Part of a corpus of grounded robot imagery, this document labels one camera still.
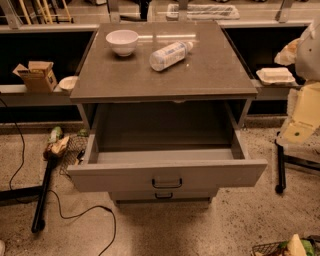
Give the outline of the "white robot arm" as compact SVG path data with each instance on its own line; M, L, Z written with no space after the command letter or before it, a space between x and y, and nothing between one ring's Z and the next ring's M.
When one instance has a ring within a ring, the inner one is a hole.
M289 92L288 117L277 138L280 145L301 144L320 126L320 18L287 44L274 61L285 66L294 64L296 74L305 80L300 90Z

